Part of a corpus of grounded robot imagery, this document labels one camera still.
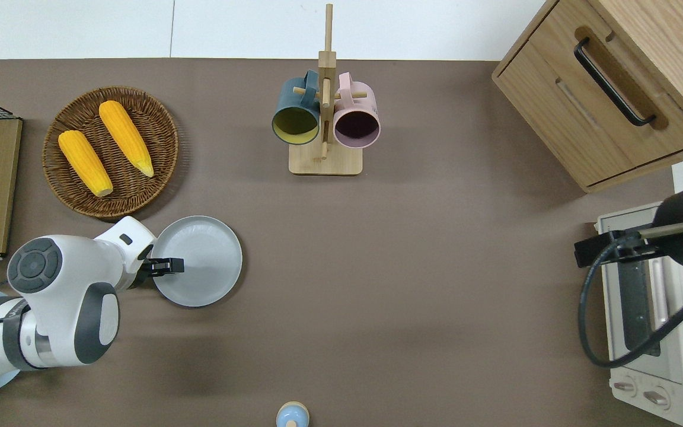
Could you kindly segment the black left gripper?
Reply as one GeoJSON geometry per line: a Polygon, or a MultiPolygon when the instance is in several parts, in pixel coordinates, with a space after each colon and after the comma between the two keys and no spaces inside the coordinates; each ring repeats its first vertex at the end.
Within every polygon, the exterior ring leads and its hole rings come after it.
{"type": "MultiPolygon", "coordinates": [[[[147,246],[139,255],[138,259],[140,259],[142,263],[140,269],[138,270],[138,272],[136,272],[136,276],[130,284],[129,289],[135,289],[136,287],[140,286],[144,281],[146,281],[147,278],[149,278],[151,267],[149,267],[150,261],[148,259],[149,254],[153,248],[154,246],[147,246]]],[[[154,259],[154,266],[155,278],[159,278],[160,276],[165,276],[168,274],[177,274],[184,272],[184,260],[177,259],[176,257],[154,259]]]]}

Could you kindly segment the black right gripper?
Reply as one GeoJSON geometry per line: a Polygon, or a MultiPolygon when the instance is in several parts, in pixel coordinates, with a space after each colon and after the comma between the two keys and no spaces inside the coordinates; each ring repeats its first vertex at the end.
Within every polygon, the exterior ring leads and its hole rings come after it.
{"type": "Polygon", "coordinates": [[[641,262],[657,257],[656,246],[643,238],[643,230],[615,230],[602,233],[574,243],[574,257],[579,268],[590,267],[600,253],[614,240],[622,240],[611,251],[612,263],[641,262]]]}

